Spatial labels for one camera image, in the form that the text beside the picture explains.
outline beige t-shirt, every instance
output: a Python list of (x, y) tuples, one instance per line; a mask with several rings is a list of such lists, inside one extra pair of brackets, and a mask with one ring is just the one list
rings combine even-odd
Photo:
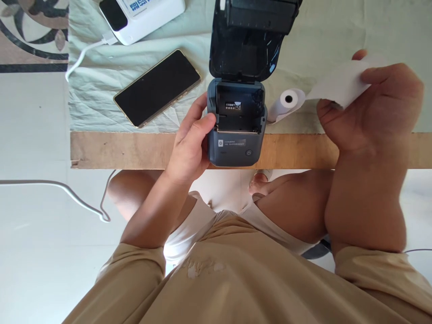
[(162, 248), (120, 244), (64, 323), (432, 323), (405, 254), (346, 247), (336, 274), (230, 217), (164, 278)]

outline printer label sticker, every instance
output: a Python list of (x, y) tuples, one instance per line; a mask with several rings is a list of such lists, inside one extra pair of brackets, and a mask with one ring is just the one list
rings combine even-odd
[(242, 103), (240, 101), (225, 102), (226, 110), (242, 110)]
[(222, 141), (224, 146), (246, 146), (246, 140), (244, 139), (230, 139)]

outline tablecloth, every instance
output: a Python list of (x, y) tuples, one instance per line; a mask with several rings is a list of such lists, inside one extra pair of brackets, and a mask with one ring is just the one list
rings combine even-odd
[[(88, 44), (109, 30), (99, 1), (70, 0), (70, 64)], [(186, 0), (186, 11), (142, 41), (104, 45), (87, 52), (70, 76), (71, 131), (173, 133), (193, 100), (206, 91), (215, 0)], [(180, 48), (200, 71), (202, 83), (142, 129), (134, 128), (113, 96)], [(274, 73), (263, 82), (269, 107), (288, 88), (306, 93), (317, 79), (350, 59), (361, 48), (385, 55), (389, 63), (405, 62), (426, 85), (422, 115), (414, 131), (432, 132), (432, 1), (304, 0), (291, 33), (285, 37)], [(273, 126), (267, 133), (322, 133), (316, 101)]]

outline gold phone frame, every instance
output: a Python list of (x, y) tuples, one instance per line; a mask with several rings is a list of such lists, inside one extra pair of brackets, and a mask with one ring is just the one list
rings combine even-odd
[[(174, 98), (173, 100), (171, 100), (170, 102), (168, 102), (165, 106), (163, 106), (162, 108), (160, 108), (158, 111), (156, 111), (153, 115), (151, 115), (149, 118), (147, 118), (145, 121), (143, 121), (139, 126), (135, 126), (134, 123), (132, 123), (132, 121), (129, 119), (129, 117), (126, 115), (126, 113), (123, 111), (123, 109), (118, 105), (118, 103), (116, 102), (116, 97), (121, 94), (123, 91), (126, 91), (127, 88), (129, 88), (131, 85), (133, 85), (135, 82), (137, 82), (139, 79), (141, 79), (143, 76), (145, 76), (147, 73), (149, 73), (151, 70), (153, 70), (156, 66), (158, 66), (160, 63), (162, 63), (163, 61), (165, 61), (168, 57), (170, 57), (171, 55), (173, 55), (176, 51), (180, 51), (180, 53), (182, 53), (182, 55), (188, 60), (188, 62), (190, 63), (190, 65), (192, 65), (192, 67), (195, 69), (196, 73), (199, 76), (199, 79), (193, 83), (191, 86), (189, 86), (187, 89), (185, 89), (181, 94), (179, 94), (176, 98)], [(163, 113), (167, 108), (171, 107), (173, 104), (175, 104), (177, 101), (179, 101), (181, 98), (183, 98), (185, 95), (187, 95), (193, 88), (195, 88), (196, 86), (198, 86), (202, 81), (202, 77), (201, 74), (199, 73), (199, 71), (196, 69), (196, 67), (189, 61), (189, 59), (187, 58), (187, 56), (181, 51), (181, 49), (175, 49), (174, 51), (172, 51), (171, 53), (169, 53), (167, 56), (165, 56), (160, 62), (158, 62), (155, 66), (153, 66), (152, 68), (150, 68), (149, 70), (147, 70), (145, 73), (143, 73), (142, 75), (140, 75), (138, 78), (136, 78), (134, 81), (132, 81), (126, 88), (124, 88), (122, 91), (118, 92), (114, 97), (113, 97), (113, 101), (116, 104), (116, 106), (120, 109), (120, 111), (126, 116), (127, 120), (131, 123), (131, 125), (135, 128), (143, 128), (144, 126), (146, 126), (148, 123), (150, 123), (153, 119), (155, 119), (157, 116), (159, 116), (161, 113)]]

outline white paper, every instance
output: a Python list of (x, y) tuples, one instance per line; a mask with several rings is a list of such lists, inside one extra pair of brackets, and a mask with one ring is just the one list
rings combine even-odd
[(370, 87), (360, 80), (360, 75), (370, 67), (386, 65), (386, 59), (379, 54), (367, 55), (361, 61), (346, 62), (319, 80), (306, 100), (328, 99), (345, 109)]
[[(286, 101), (286, 97), (291, 97), (291, 102)], [(270, 107), (267, 114), (269, 125), (279, 122), (289, 114), (298, 110), (306, 100), (305, 93), (300, 89), (288, 89), (282, 92), (278, 100)]]

